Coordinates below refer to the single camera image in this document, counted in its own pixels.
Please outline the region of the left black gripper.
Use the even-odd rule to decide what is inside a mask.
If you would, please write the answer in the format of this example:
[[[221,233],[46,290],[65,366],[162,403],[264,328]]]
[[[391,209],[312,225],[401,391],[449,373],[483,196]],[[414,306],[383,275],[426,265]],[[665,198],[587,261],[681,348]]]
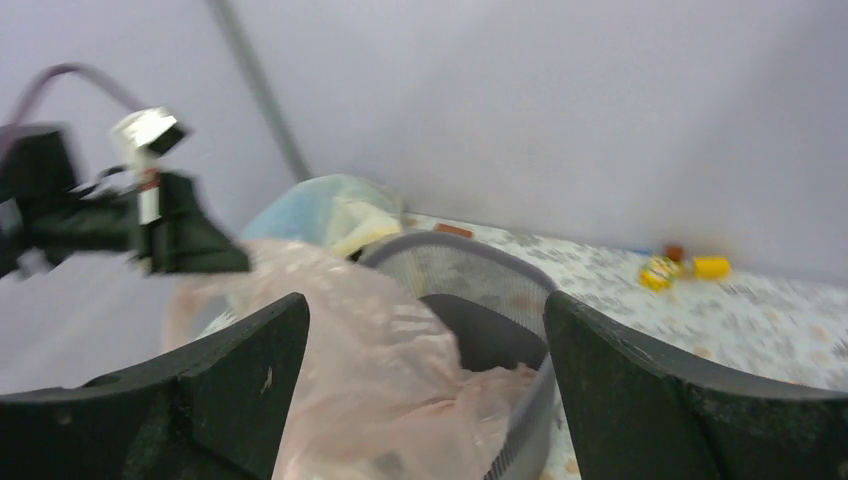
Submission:
[[[251,269],[248,254],[201,208],[193,177],[145,174],[137,189],[137,220],[129,193],[94,190],[81,185],[61,126],[3,125],[1,275],[26,275],[22,257],[33,250],[49,267],[78,252],[135,250],[151,274]]]

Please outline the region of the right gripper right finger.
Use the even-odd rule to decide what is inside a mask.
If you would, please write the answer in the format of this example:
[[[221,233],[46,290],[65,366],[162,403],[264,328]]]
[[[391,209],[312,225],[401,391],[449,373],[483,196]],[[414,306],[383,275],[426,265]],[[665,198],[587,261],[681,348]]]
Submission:
[[[843,479],[847,396],[748,374],[552,293],[544,326],[585,479]]]

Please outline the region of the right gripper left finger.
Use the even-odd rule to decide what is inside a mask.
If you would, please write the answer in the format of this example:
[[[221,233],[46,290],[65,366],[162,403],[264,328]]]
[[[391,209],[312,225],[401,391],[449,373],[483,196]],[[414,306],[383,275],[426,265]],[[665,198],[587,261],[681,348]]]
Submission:
[[[269,479],[307,342],[304,296],[77,388],[1,399],[5,479]]]

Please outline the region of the clear yellowish plastic bag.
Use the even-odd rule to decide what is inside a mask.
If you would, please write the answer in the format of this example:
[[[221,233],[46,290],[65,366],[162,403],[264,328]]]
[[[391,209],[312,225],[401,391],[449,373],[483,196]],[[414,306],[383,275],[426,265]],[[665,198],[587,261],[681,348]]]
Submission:
[[[362,177],[331,174],[301,182],[274,200],[240,238],[296,240],[350,257],[404,231],[397,190]]]

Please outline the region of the pink plastic trash bag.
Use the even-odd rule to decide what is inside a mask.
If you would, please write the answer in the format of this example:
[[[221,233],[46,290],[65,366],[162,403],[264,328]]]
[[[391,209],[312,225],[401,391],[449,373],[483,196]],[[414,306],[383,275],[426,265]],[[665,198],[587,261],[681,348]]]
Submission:
[[[480,479],[536,371],[472,371],[455,334],[396,280],[322,248],[246,243],[249,273],[181,279],[164,346],[192,339],[215,297],[236,319],[296,292],[310,326],[273,475],[277,479]]]

